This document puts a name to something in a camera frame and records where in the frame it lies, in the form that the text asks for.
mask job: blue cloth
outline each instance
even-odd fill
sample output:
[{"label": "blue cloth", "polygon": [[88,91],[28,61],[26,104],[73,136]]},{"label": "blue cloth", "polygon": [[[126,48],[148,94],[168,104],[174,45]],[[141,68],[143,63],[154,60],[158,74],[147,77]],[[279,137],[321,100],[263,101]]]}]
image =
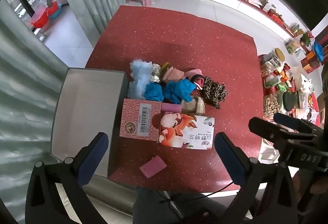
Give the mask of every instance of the blue cloth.
[{"label": "blue cloth", "polygon": [[315,54],[317,55],[318,59],[321,62],[323,62],[323,49],[322,49],[322,46],[319,45],[316,41],[314,41],[313,50],[314,50]]},{"label": "blue cloth", "polygon": [[178,82],[170,81],[166,84],[163,95],[174,104],[181,104],[181,100],[190,102],[192,97],[190,93],[196,88],[196,85],[188,79],[183,79]]},{"label": "blue cloth", "polygon": [[162,87],[158,83],[150,82],[149,85],[146,86],[145,99],[152,101],[163,101],[164,97]]}]

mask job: bag of peanuts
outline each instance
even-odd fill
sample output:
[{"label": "bag of peanuts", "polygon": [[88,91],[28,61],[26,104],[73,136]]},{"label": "bag of peanuts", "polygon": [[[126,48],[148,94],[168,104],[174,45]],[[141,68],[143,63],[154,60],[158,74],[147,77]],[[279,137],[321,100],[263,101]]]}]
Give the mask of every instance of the bag of peanuts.
[{"label": "bag of peanuts", "polygon": [[273,119],[273,115],[277,112],[285,114],[286,111],[282,103],[283,90],[278,90],[275,94],[269,94],[264,97],[263,101],[263,118],[266,120]]}]

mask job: barcode label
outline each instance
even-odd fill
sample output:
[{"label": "barcode label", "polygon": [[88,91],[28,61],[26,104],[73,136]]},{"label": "barcode label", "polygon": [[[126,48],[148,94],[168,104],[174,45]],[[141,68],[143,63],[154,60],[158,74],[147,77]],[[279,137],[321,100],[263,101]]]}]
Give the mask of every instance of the barcode label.
[{"label": "barcode label", "polygon": [[149,136],[151,104],[140,104],[138,119],[138,136]]}]

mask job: clothing pile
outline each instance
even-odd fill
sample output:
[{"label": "clothing pile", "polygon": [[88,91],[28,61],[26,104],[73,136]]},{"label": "clothing pile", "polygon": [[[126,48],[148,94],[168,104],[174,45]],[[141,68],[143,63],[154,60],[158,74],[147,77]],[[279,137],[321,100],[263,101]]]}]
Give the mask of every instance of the clothing pile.
[{"label": "clothing pile", "polygon": [[[202,115],[205,103],[220,109],[219,102],[223,102],[228,94],[224,84],[215,83],[200,69],[183,72],[168,62],[160,66],[141,60],[132,61],[130,68],[134,80],[128,92],[131,99],[166,100],[181,104],[187,112]],[[191,95],[195,89],[200,90],[200,96]]]}]

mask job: open box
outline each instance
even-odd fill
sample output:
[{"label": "open box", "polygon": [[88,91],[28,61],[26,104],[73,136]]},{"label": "open box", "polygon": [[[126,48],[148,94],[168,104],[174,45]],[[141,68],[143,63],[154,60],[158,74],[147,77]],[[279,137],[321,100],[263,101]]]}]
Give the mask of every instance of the open box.
[{"label": "open box", "polygon": [[52,125],[51,155],[74,157],[104,132],[109,147],[95,174],[109,176],[116,169],[115,145],[128,85],[124,72],[68,68]]}]

